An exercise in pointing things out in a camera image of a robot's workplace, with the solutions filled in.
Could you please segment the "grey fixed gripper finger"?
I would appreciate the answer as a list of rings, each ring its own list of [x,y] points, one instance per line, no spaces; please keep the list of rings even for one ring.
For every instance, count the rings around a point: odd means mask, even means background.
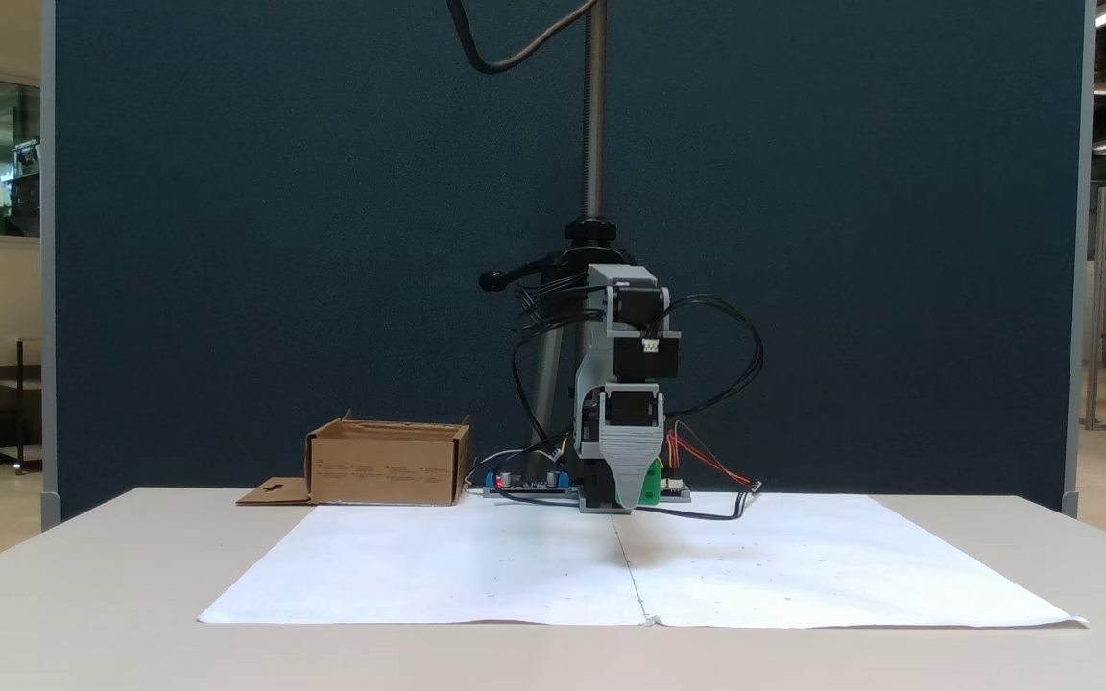
[[[623,511],[637,507],[645,478],[662,450],[660,427],[603,427],[598,454],[611,468],[615,498]]]

